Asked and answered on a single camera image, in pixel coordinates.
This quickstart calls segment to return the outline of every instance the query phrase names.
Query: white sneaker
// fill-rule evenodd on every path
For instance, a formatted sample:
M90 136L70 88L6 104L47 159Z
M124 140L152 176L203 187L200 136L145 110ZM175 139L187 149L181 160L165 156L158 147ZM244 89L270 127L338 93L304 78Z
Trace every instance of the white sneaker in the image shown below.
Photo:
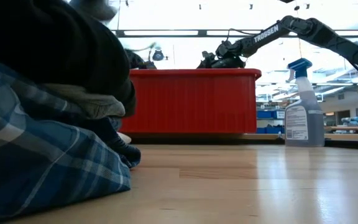
M118 136L126 143L131 143L132 139L129 136L126 136L125 134L118 133Z

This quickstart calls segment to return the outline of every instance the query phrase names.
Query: spray bottle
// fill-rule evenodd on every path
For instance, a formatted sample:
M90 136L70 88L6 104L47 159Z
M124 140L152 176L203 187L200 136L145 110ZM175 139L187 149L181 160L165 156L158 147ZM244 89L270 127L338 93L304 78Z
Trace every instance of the spray bottle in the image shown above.
M307 69L312 63L301 58L288 64L295 71L300 100L285 109L285 133L287 146L324 146L324 116L313 87L308 80Z

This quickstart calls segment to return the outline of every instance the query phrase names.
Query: robotic arm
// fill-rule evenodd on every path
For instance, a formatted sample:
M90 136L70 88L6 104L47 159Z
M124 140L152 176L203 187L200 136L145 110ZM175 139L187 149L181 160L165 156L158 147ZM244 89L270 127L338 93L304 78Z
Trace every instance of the robotic arm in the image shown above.
M274 25L259 34L235 41L222 41L216 49L217 60L212 53L203 52L204 60L198 68L244 68L245 63L239 58L250 57L259 48L270 42L294 32L306 42L321 48L332 50L347 59L353 66L358 65L358 45L337 35L335 31L317 19L300 19L285 16Z

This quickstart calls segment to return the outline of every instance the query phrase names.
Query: red plastic bin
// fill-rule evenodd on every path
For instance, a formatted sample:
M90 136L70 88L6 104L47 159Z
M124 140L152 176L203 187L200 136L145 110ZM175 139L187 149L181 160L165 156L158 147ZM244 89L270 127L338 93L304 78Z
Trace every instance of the red plastic bin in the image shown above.
M123 133L255 133L255 81L249 68L131 70L136 114Z

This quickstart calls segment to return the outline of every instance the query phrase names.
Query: workbench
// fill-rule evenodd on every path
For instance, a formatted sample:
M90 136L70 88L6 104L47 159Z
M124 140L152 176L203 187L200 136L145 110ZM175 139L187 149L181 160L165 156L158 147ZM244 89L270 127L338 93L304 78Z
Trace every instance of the workbench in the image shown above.
M138 147L143 156L132 190L10 223L358 224L358 150Z

